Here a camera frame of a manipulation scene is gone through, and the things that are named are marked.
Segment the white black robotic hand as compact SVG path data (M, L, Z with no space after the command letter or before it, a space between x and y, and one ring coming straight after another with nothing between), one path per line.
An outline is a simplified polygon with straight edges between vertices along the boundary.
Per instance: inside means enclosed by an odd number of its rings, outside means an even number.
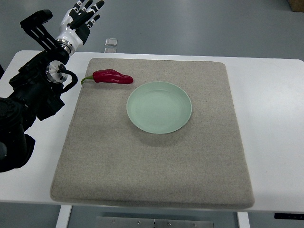
M92 0L78 0L72 9L68 10L59 27L58 41L63 41L71 48L83 46L91 28L100 18L97 13L104 5L100 0L96 4Z

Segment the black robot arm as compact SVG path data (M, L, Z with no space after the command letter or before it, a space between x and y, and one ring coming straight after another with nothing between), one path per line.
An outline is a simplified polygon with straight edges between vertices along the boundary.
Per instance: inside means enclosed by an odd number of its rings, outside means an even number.
M24 166L30 159L35 139L25 134L36 119L44 120L59 111L64 103L60 96L78 82L66 70L71 50L66 43L55 40L43 24L52 18L48 9L39 10L22 20L24 31L44 51L19 69L9 84L13 93L0 100L0 171Z

